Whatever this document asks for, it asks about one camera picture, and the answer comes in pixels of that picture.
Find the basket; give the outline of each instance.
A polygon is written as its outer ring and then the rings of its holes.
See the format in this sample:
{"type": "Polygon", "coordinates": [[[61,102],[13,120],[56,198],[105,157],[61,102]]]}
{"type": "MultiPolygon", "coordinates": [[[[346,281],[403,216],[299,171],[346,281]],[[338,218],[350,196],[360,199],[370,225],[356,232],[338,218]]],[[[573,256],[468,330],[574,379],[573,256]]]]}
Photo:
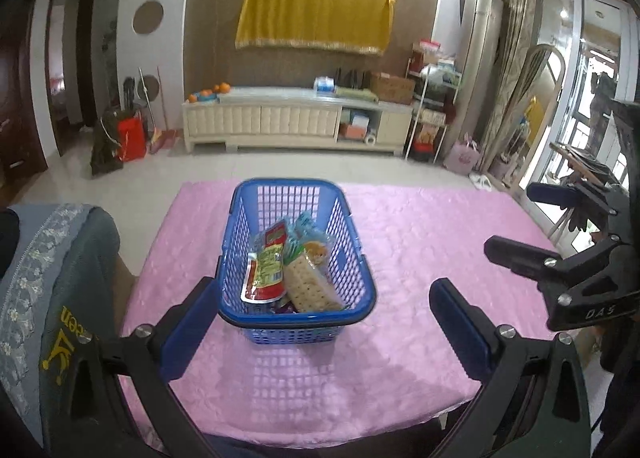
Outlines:
{"type": "Polygon", "coordinates": [[[323,180],[252,179],[238,187],[229,208],[218,264],[219,315],[244,329],[258,344],[301,344],[330,341],[342,327],[362,321],[376,303],[376,288],[362,253],[351,211],[342,191],[323,180]],[[284,216],[311,211],[319,229],[336,243],[328,269],[346,308],[324,313],[268,313],[264,305],[241,300],[249,245],[254,236],[284,216]]]}

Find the yellow cloth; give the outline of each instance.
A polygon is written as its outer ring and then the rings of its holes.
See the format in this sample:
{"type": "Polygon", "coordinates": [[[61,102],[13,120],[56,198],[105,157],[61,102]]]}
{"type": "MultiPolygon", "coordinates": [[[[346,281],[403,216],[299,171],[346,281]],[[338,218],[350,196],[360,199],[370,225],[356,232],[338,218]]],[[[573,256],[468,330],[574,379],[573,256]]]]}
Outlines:
{"type": "Polygon", "coordinates": [[[535,96],[531,97],[531,101],[529,102],[529,106],[527,106],[527,110],[524,112],[524,116],[529,120],[529,138],[527,138],[527,143],[529,145],[533,145],[533,142],[536,141],[536,135],[538,134],[538,129],[540,129],[540,125],[542,125],[542,121],[545,118],[545,110],[542,109],[540,102],[535,96]]]}
{"type": "Polygon", "coordinates": [[[244,0],[236,48],[292,46],[382,55],[395,0],[244,0]]]}

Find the arched mirror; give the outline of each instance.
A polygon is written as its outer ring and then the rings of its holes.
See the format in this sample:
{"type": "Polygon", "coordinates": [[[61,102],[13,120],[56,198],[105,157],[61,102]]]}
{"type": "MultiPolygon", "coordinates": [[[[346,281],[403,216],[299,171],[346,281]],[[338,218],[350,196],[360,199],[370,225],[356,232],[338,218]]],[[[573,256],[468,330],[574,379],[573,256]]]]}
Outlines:
{"type": "Polygon", "coordinates": [[[565,65],[561,53],[549,44],[527,52],[499,139],[492,151],[488,175],[501,188],[514,191],[558,107],[565,65]]]}

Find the tiled floor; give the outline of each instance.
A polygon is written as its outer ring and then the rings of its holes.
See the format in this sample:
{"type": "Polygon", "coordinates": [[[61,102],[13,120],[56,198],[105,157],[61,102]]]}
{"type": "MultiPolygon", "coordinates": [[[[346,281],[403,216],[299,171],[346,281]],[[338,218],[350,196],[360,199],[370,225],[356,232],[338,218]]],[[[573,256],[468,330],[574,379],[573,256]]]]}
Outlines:
{"type": "Polygon", "coordinates": [[[184,182],[252,177],[314,177],[336,183],[417,187],[464,187],[468,178],[433,165],[391,155],[353,152],[240,151],[198,146],[193,155],[178,144],[172,151],[125,164],[124,169],[92,178],[91,136],[81,141],[31,183],[22,202],[76,202],[100,205],[116,221],[120,255],[139,274],[162,219],[184,182]]]}

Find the purple package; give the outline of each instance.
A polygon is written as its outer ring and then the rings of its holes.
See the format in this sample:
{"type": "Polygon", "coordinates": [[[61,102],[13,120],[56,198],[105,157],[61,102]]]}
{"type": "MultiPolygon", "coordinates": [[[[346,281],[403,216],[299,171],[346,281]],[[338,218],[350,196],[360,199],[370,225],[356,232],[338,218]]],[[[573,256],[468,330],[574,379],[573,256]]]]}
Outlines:
{"type": "Polygon", "coordinates": [[[457,141],[444,160],[444,167],[454,173],[469,176],[479,159],[480,153],[472,145],[457,141]]]}

